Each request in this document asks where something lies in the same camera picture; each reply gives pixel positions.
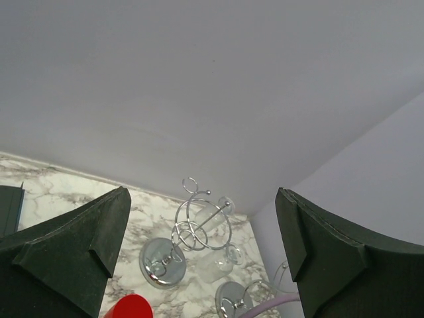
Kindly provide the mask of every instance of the purple tube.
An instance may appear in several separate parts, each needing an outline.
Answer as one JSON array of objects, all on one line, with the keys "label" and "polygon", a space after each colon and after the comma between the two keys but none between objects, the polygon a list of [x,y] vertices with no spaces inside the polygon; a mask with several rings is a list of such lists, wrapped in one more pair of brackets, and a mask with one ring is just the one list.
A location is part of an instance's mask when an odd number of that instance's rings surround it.
[{"label": "purple tube", "polygon": [[291,293],[264,301],[246,313],[243,313],[239,318],[253,318],[275,306],[282,305],[283,303],[289,303],[291,301],[300,301],[299,293]]}]

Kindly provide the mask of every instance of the round metal base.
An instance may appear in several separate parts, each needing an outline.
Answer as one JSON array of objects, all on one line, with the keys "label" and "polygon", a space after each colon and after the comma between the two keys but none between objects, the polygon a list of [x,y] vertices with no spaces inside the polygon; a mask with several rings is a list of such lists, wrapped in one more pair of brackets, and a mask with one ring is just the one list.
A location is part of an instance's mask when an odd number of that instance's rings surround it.
[{"label": "round metal base", "polygon": [[215,295],[215,306],[220,318],[238,318],[253,308],[252,298],[246,293],[243,305],[237,306],[243,297],[244,287],[236,282],[227,282],[218,287]]},{"label": "round metal base", "polygon": [[154,238],[140,251],[139,264],[147,282],[166,290],[176,286],[186,273],[187,263],[182,250],[167,238]]}]

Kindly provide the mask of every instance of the white marble surface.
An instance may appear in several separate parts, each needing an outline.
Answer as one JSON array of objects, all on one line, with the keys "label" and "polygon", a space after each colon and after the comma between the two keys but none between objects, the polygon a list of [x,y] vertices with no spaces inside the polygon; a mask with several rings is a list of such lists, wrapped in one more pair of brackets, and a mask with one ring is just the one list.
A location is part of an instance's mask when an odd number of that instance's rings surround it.
[{"label": "white marble surface", "polygon": [[[0,155],[0,184],[20,186],[24,182],[25,198],[19,229],[24,229],[68,212],[99,197],[118,184],[70,172],[61,168]],[[243,285],[258,278],[266,278],[264,266],[250,223],[244,215],[232,217],[233,239],[244,251],[245,261],[233,272],[213,284],[202,282],[195,273],[197,261],[207,250],[185,252],[187,272],[179,286],[157,290],[144,279],[138,266],[138,255],[143,244],[154,237],[170,237],[179,201],[129,188],[132,205],[120,255],[113,278],[108,282],[101,306],[101,316],[124,295],[138,293],[153,306],[155,318],[217,317],[215,292],[227,280]],[[215,242],[225,229],[213,233]],[[264,299],[267,291],[253,291],[256,301]],[[276,311],[261,317],[279,317]]]}]

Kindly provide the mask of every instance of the red object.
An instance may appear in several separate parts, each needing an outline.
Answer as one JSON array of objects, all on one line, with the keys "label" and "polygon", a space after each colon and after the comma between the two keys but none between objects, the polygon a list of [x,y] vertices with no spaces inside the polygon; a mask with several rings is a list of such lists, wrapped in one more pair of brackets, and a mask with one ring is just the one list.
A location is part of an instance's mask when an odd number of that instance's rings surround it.
[{"label": "red object", "polygon": [[153,318],[150,304],[135,293],[122,297],[104,318]]}]

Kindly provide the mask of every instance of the gray wall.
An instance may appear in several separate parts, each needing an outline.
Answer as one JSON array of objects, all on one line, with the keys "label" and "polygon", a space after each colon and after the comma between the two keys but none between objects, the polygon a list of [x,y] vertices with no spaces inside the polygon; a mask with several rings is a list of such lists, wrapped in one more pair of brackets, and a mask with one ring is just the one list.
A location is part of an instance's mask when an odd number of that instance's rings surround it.
[{"label": "gray wall", "polygon": [[[423,119],[424,93],[292,189],[373,231],[424,245]],[[285,259],[273,203],[252,218],[252,227],[272,275]],[[289,310],[284,317],[299,315]]]},{"label": "gray wall", "polygon": [[0,4],[0,151],[243,213],[421,93],[422,0]]}]

